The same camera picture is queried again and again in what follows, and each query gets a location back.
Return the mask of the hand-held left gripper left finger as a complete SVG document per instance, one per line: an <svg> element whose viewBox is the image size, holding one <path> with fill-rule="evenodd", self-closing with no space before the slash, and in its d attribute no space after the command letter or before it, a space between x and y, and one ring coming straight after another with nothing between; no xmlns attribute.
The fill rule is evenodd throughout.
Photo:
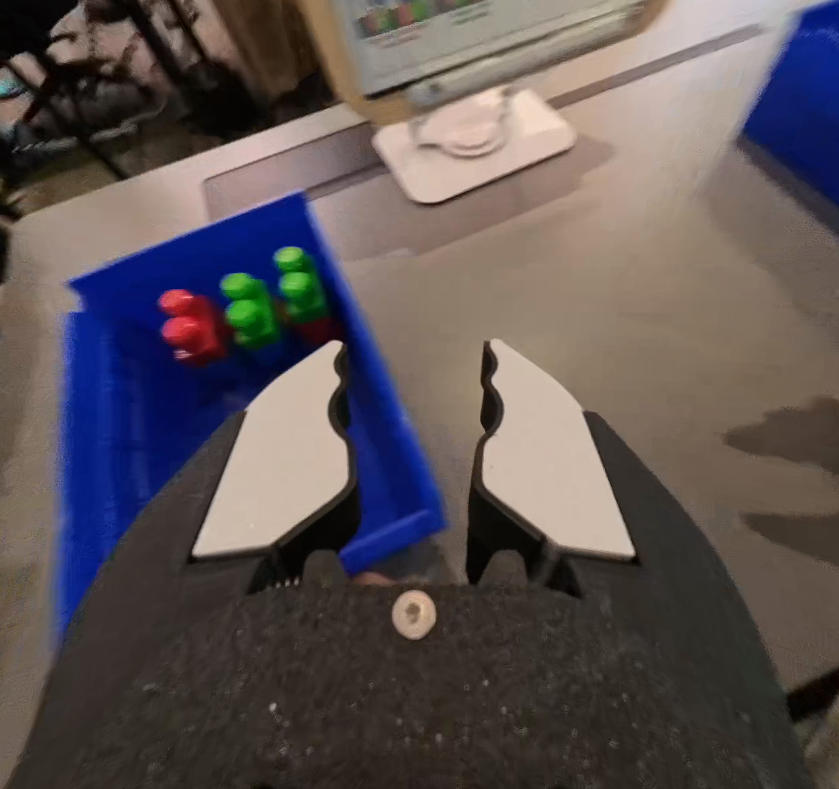
<svg viewBox="0 0 839 789"><path fill-rule="evenodd" d="M261 556L290 582L309 555L351 541L362 509L348 382L347 345L330 341L246 407L193 560Z"/></svg>

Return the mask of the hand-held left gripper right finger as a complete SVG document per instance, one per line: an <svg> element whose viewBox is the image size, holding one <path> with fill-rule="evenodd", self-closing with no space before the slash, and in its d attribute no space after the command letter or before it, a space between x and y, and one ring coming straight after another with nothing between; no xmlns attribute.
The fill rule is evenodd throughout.
<svg viewBox="0 0 839 789"><path fill-rule="evenodd" d="M483 344L480 436L467 511L467 579L500 552L532 582L565 556L632 563L636 548L584 409L553 376L500 339Z"/></svg>

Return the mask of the cluster of mega block bridges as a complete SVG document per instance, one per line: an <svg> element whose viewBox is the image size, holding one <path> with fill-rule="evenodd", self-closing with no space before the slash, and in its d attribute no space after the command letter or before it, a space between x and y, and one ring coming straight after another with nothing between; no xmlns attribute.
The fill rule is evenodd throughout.
<svg viewBox="0 0 839 789"><path fill-rule="evenodd" d="M317 349L345 339L331 310L314 257L299 246L274 252L277 290L246 272L222 277L226 301L214 301L184 289L164 291L157 307L164 315L160 335L181 364L203 368L278 346L284 333Z"/></svg>

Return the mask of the blue storage bin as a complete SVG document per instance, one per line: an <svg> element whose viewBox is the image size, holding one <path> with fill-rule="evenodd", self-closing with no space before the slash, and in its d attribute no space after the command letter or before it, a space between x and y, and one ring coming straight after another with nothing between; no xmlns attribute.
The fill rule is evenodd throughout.
<svg viewBox="0 0 839 789"><path fill-rule="evenodd" d="M803 11L742 133L793 177L837 207L837 0Z"/></svg>
<svg viewBox="0 0 839 789"><path fill-rule="evenodd" d="M185 289L221 303L231 272L264 281L277 249L314 260L349 348L350 438L362 519L341 550L358 573L446 527L444 500L362 307L302 192L117 259L68 282L59 434L56 622L63 636L100 566L156 493L225 418L308 353L296 336L246 366L178 364L159 330L159 296Z"/></svg>

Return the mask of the instruction board on white stand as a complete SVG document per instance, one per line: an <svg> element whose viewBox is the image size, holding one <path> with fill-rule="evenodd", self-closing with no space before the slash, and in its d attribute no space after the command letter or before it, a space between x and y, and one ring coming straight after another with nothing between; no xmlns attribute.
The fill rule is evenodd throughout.
<svg viewBox="0 0 839 789"><path fill-rule="evenodd" d="M525 79L645 30L667 0L298 0L330 88L411 201L573 149Z"/></svg>

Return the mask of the black office chair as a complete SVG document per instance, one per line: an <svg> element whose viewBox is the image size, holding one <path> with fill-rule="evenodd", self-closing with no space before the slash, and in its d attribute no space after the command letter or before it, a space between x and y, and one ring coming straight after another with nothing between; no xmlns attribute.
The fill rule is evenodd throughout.
<svg viewBox="0 0 839 789"><path fill-rule="evenodd" d="M71 31L53 30L78 7L77 0L1 0L2 68L15 57L31 56L43 73L38 84L14 74L31 102L13 123L2 123L2 178L9 185L77 149L92 154L118 180L127 179L101 145L135 133L165 106L160 92L136 74L131 45L111 59L96 51L76 60L57 60L50 53L52 45L76 41Z"/></svg>

